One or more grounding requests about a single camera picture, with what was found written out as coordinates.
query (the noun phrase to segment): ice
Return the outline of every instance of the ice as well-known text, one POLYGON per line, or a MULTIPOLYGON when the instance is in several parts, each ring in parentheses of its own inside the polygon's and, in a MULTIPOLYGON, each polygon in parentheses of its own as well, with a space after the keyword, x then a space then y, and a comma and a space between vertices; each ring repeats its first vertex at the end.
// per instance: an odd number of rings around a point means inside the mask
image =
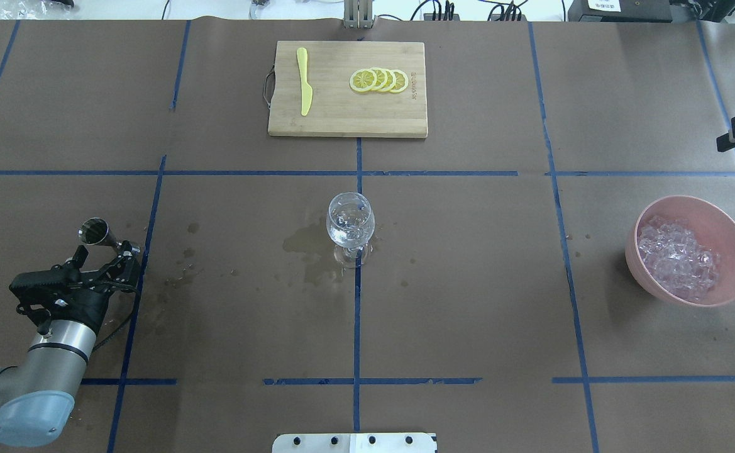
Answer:
POLYGON ((698 243, 685 219, 650 218, 638 230, 638 252, 655 281, 683 300, 703 301, 719 280, 720 255, 698 243))

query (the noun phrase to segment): white bracket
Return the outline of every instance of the white bracket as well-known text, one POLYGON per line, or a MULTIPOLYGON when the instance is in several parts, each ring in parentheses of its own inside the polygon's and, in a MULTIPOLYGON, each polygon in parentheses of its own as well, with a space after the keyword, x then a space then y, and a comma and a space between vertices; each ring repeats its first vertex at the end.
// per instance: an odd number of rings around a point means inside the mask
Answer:
POLYGON ((345 28, 373 28, 373 0, 345 0, 345 28))
POLYGON ((272 453, 436 453, 433 433, 279 435, 272 453))

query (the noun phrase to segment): yellow knife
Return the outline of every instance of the yellow knife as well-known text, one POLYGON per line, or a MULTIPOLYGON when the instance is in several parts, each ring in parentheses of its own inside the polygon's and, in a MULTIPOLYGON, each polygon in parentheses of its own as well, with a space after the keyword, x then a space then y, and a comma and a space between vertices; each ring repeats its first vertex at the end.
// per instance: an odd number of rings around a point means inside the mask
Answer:
POLYGON ((309 51, 306 48, 297 49, 297 66, 301 69, 301 115, 309 114, 312 108, 312 95, 314 91, 309 85, 307 73, 309 72, 309 51))

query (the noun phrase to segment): glass base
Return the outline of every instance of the glass base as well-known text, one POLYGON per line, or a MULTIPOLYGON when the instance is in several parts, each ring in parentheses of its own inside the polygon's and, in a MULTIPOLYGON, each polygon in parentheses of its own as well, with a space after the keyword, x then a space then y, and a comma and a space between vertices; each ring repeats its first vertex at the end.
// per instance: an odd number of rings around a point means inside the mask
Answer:
POLYGON ((365 265, 365 261, 369 260, 371 252, 373 252, 373 245, 369 242, 355 249, 345 249, 336 245, 333 247, 333 258, 345 269, 356 269, 360 265, 365 265))

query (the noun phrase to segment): bowl of ice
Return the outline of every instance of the bowl of ice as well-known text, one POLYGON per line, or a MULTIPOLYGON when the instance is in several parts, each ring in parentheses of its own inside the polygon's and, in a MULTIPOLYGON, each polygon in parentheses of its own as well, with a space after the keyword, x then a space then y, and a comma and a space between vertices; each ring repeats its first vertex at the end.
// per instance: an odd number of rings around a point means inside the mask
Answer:
POLYGON ((629 232, 625 255, 635 280, 662 301, 698 307, 735 301, 735 221, 706 200, 653 201, 629 232))

